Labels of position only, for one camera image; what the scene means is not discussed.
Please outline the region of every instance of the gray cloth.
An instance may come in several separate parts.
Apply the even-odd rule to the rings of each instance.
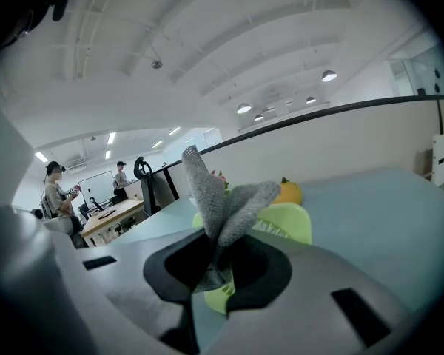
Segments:
[[[51,209],[51,214],[57,214],[58,217],[74,215],[72,206],[65,212],[61,211],[61,205],[67,199],[67,193],[58,184],[46,183],[44,186],[44,196]]]
[[[125,175],[125,172],[117,172],[117,175],[115,176],[115,182],[117,183],[117,186],[121,188],[122,186],[128,186],[127,176]]]
[[[258,211],[278,196],[280,186],[273,181],[236,186],[224,196],[225,181],[207,171],[195,146],[183,152],[182,161],[210,246],[214,249],[212,261],[195,291],[210,291],[230,282],[231,267],[220,269],[218,260],[256,224]]]

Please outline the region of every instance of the black slot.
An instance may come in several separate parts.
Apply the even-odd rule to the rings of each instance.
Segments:
[[[366,347],[373,346],[390,334],[389,327],[353,289],[340,289],[332,292],[331,296]]]
[[[106,266],[107,264],[114,263],[117,260],[114,257],[106,256],[106,257],[98,257],[97,259],[85,260],[82,262],[86,270],[90,271],[94,268],[99,268],[102,266]]]

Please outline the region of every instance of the office chair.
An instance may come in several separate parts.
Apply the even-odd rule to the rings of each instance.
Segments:
[[[154,213],[160,211],[160,207],[156,206],[151,166],[144,161],[143,157],[139,157],[135,161],[133,174],[137,179],[141,180],[145,213],[149,216],[154,215]]]

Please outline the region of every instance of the white ceiling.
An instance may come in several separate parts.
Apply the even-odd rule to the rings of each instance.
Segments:
[[[69,156],[109,132],[138,130],[126,148],[148,149],[161,128],[240,129],[270,104],[322,104],[419,20],[403,0],[70,0],[50,16],[0,54],[0,106],[33,148]],[[254,109],[237,115],[241,102]]]

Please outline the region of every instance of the ceiling light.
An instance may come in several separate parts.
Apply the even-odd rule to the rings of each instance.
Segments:
[[[246,103],[242,103],[237,108],[237,113],[241,115],[242,113],[248,112],[252,107]]]
[[[153,148],[160,146],[162,143],[163,143],[163,140],[156,142],[155,145],[153,146]]]
[[[179,129],[180,129],[179,126],[177,128],[174,128],[173,130],[171,130],[171,132],[169,132],[169,135],[175,134]]]
[[[326,70],[323,72],[323,81],[331,81],[336,79],[337,74],[332,70]]]
[[[113,140],[115,139],[115,134],[117,134],[117,133],[110,133],[109,134],[109,140],[107,141],[107,144],[111,145],[113,143]]]
[[[42,155],[40,152],[37,152],[35,154],[35,156],[43,163],[47,163],[48,162],[48,159],[44,155]]]

